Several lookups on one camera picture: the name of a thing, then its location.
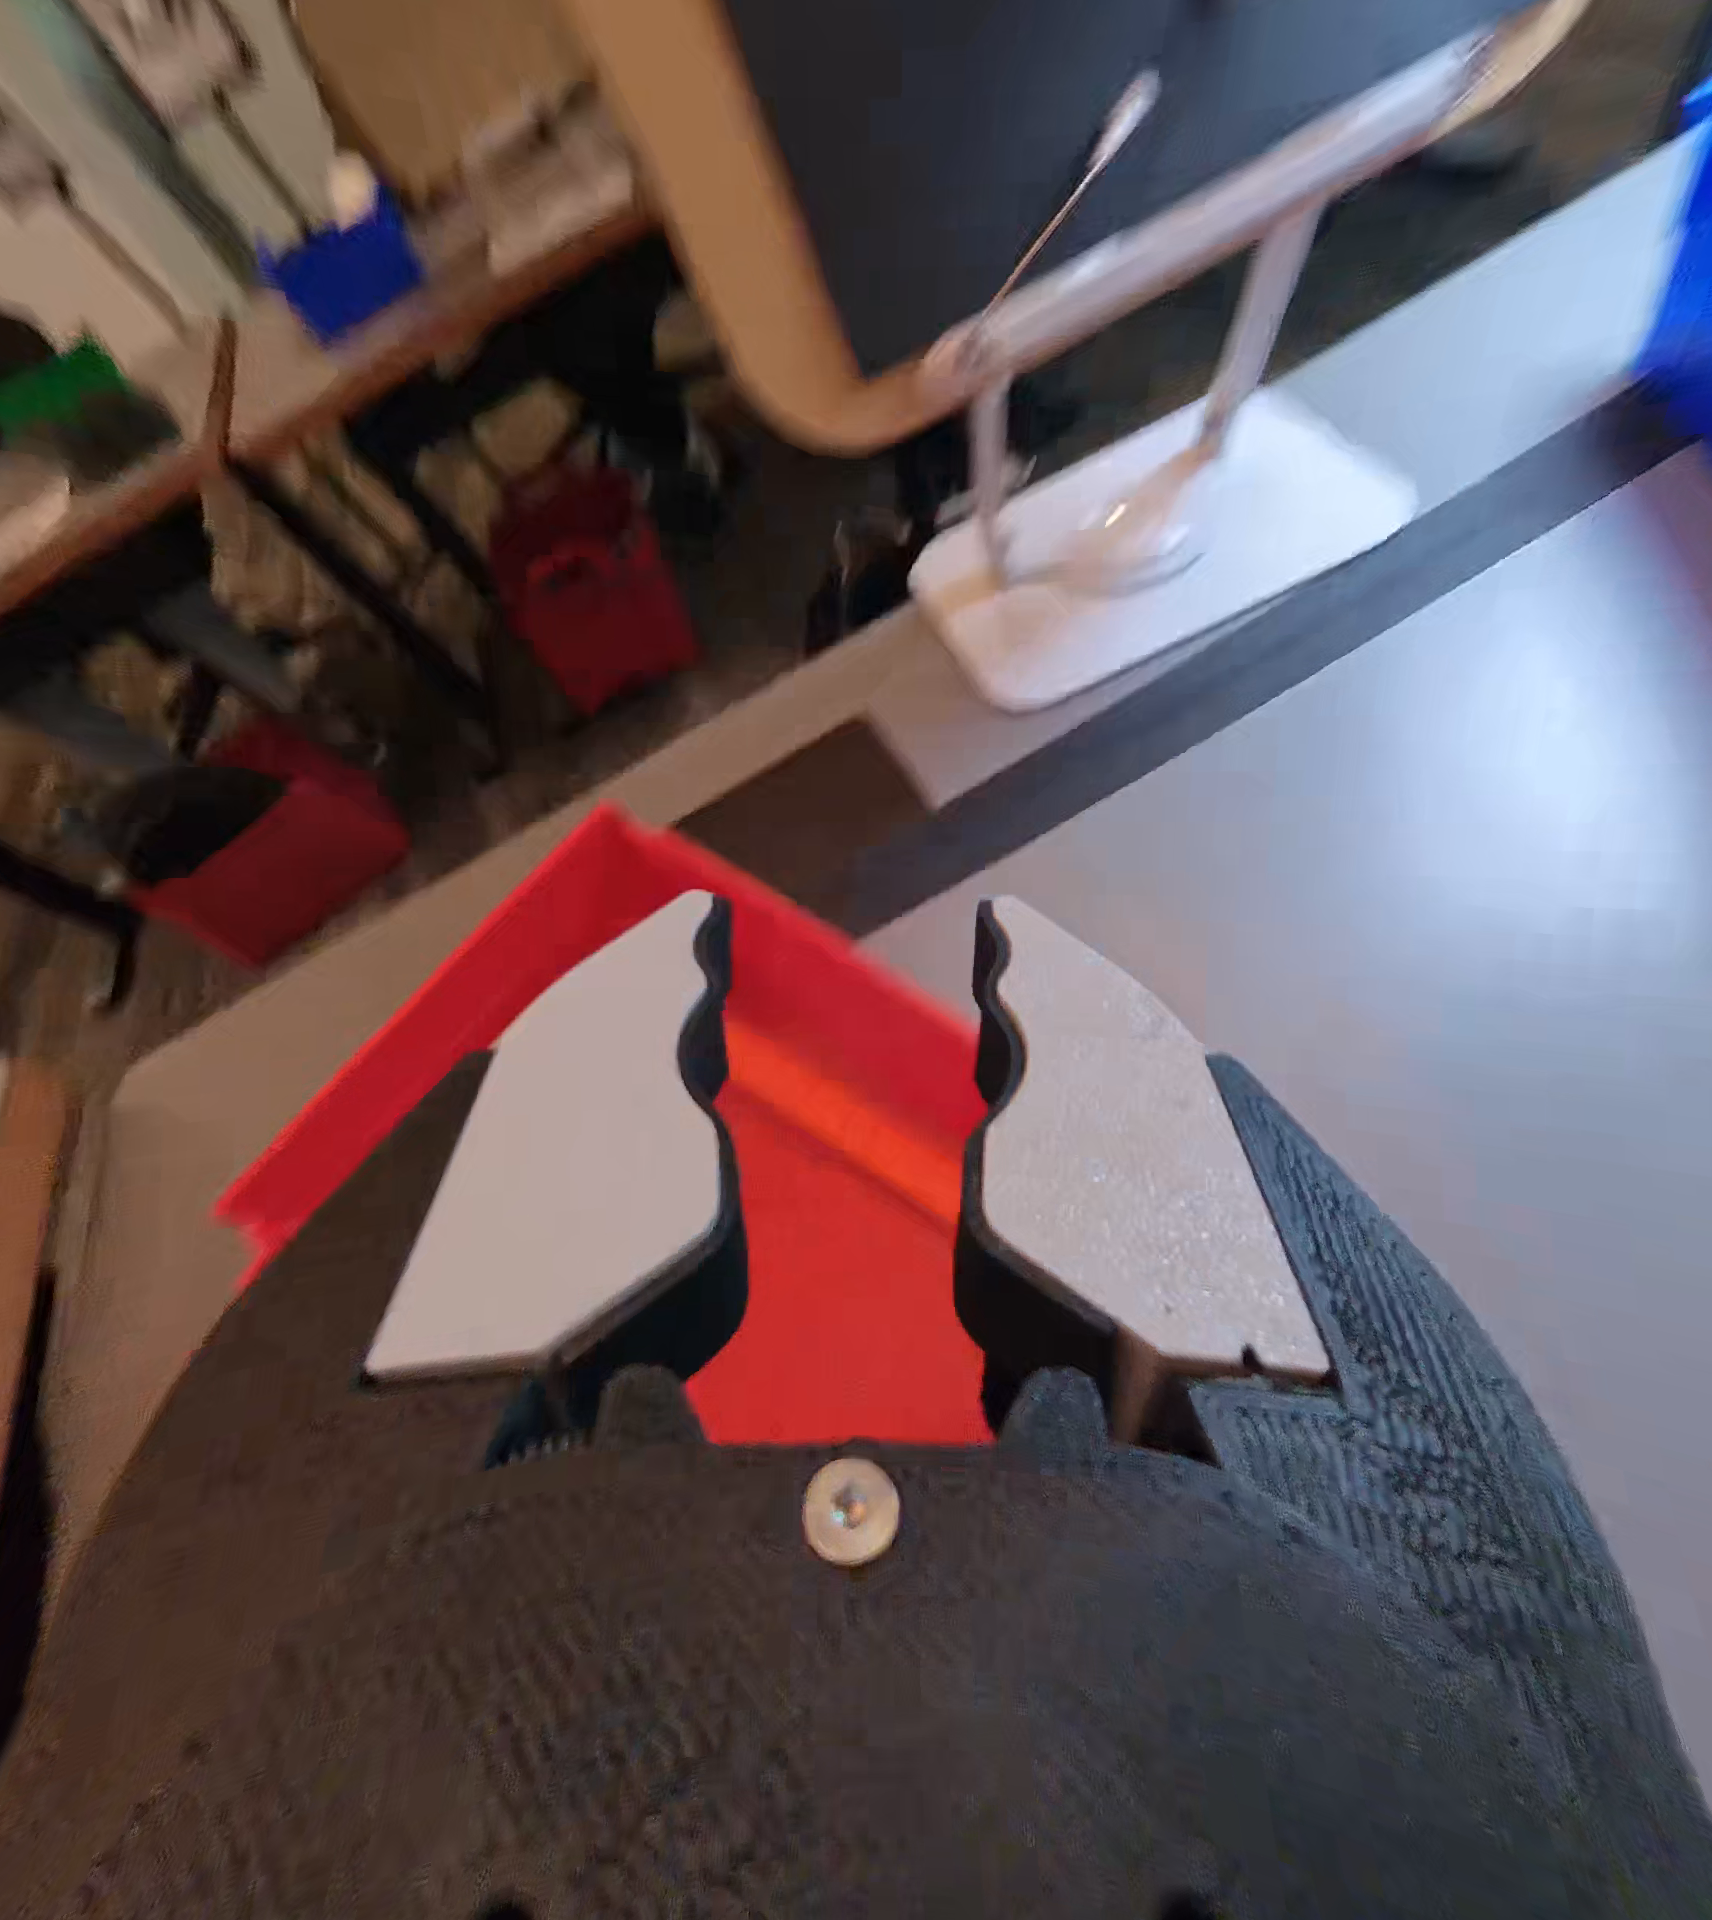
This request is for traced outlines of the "red plastic tote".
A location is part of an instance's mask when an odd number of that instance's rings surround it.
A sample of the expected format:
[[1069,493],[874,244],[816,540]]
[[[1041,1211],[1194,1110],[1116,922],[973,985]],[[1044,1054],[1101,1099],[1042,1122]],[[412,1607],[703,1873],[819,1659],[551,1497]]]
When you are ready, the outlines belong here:
[[251,971],[299,948],[412,851],[379,779],[275,719],[135,780],[105,839],[125,901]]

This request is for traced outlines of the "red storage bin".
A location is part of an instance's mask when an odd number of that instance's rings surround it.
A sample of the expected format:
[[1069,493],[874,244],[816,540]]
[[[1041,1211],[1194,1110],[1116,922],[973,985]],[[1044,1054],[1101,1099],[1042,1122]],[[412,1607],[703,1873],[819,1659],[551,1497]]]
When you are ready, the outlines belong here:
[[989,1439],[953,1296],[975,1031],[772,887],[673,828],[594,807],[271,1145],[213,1217],[252,1282],[461,1060],[681,894],[731,901],[723,1117],[741,1171],[749,1308],[693,1382],[714,1439]]

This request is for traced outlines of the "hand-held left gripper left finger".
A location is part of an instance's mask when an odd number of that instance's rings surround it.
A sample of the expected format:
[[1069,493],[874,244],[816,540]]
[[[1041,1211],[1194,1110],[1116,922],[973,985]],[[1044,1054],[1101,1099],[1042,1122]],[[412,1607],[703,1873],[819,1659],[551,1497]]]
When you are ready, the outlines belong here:
[[491,1047],[365,1355],[379,1387],[519,1380],[502,1442],[587,1435],[630,1368],[691,1380],[749,1310],[732,905],[686,891]]

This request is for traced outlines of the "red floor basket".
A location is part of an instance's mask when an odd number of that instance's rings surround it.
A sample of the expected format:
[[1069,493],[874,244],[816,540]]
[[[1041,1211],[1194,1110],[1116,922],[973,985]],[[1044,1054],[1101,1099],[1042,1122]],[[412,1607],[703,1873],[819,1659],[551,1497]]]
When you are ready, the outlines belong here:
[[517,477],[486,536],[508,630],[574,720],[700,666],[700,640],[635,477],[557,459]]

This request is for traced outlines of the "green storage bin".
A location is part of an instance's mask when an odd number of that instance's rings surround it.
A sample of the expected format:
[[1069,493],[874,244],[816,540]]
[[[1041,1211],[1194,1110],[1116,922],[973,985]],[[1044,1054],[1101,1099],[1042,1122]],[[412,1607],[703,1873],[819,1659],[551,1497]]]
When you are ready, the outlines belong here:
[[75,424],[106,397],[130,392],[125,372],[93,334],[54,356],[0,379],[0,436]]

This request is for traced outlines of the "black board book stand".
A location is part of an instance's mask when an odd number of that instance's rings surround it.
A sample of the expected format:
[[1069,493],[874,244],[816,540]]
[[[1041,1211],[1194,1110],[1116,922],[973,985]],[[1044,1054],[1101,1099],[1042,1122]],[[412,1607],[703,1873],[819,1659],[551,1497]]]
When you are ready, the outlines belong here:
[[[918,617],[1003,713],[1378,550],[1411,478],[1265,379],[1324,212],[1505,103],[1584,5],[568,5],[736,386],[792,444],[967,430]],[[1247,259],[1205,397],[1012,481],[1021,379]]]

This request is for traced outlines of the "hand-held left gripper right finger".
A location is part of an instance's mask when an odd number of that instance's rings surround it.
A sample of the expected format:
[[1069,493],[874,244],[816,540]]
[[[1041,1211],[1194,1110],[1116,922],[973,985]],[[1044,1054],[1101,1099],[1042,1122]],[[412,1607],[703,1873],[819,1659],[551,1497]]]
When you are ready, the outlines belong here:
[[1091,1382],[1125,1445],[1212,1458],[1194,1392],[1324,1390],[1334,1362],[1206,1045],[1012,894],[976,905],[982,1117],[954,1308],[1001,1432],[1029,1382]]

